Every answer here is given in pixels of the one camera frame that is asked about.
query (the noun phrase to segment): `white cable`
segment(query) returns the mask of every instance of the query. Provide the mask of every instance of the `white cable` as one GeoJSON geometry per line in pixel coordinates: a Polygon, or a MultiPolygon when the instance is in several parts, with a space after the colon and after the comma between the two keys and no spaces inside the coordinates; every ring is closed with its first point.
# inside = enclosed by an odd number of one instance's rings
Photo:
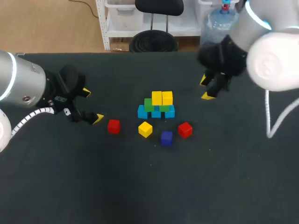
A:
{"type": "Polygon", "coordinates": [[[45,107],[41,109],[37,109],[36,111],[33,111],[29,115],[27,115],[23,120],[20,121],[19,124],[11,131],[11,138],[14,137],[14,135],[28,122],[31,118],[34,116],[40,114],[40,113],[52,113],[54,114],[54,110],[52,107],[45,107]]]}
{"type": "Polygon", "coordinates": [[[270,103],[269,103],[269,90],[265,92],[265,107],[266,107],[266,122],[267,122],[267,137],[270,139],[273,137],[281,123],[284,121],[286,116],[294,110],[297,106],[299,106],[299,98],[288,105],[284,111],[280,114],[277,121],[275,122],[272,130],[271,130],[271,115],[270,115],[270,103]]]}

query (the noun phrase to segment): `yellow block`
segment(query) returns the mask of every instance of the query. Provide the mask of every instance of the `yellow block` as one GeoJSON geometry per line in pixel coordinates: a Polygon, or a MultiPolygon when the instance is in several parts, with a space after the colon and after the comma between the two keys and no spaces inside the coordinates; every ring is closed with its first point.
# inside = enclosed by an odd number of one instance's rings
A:
{"type": "Polygon", "coordinates": [[[163,105],[173,105],[172,91],[162,92],[163,105]]]}
{"type": "Polygon", "coordinates": [[[139,125],[138,132],[140,135],[147,138],[150,134],[153,133],[153,126],[147,122],[143,122],[141,125],[139,125]]]}
{"type": "Polygon", "coordinates": [[[151,102],[153,106],[162,105],[162,91],[153,91],[151,92],[151,102]]]}

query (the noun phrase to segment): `black chair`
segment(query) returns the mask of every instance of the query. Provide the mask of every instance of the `black chair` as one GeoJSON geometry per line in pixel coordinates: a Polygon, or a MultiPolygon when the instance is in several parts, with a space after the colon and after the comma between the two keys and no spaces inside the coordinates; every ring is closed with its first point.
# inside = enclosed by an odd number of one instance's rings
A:
{"type": "Polygon", "coordinates": [[[138,33],[129,45],[130,52],[171,52],[178,50],[178,43],[168,33],[168,16],[179,16],[184,11],[183,0],[135,0],[136,8],[151,13],[150,30],[138,33]],[[166,15],[166,32],[153,30],[154,14],[166,15]]]}

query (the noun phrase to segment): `light blue block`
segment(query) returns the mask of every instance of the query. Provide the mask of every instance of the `light blue block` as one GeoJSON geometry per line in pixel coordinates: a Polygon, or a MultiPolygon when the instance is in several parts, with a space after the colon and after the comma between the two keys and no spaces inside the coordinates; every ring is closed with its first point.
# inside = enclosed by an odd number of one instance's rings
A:
{"type": "Polygon", "coordinates": [[[165,112],[165,118],[174,118],[174,117],[175,117],[174,105],[170,105],[169,112],[165,112]]]}
{"type": "Polygon", "coordinates": [[[138,118],[147,119],[148,113],[144,110],[144,105],[139,105],[138,107],[138,118]]]}
{"type": "Polygon", "coordinates": [[[152,118],[161,118],[161,112],[160,112],[160,107],[155,106],[154,107],[154,112],[151,113],[152,118]]]}

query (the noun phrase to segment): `plastic water bottle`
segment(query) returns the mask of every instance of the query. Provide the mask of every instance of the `plastic water bottle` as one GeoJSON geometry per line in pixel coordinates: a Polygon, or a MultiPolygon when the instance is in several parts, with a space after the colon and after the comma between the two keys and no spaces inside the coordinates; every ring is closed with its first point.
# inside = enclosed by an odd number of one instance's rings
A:
{"type": "Polygon", "coordinates": [[[228,0],[223,0],[221,8],[214,9],[204,18],[201,45],[220,43],[239,20],[239,14],[235,10],[229,10],[229,4],[224,4],[226,2],[228,0]]]}

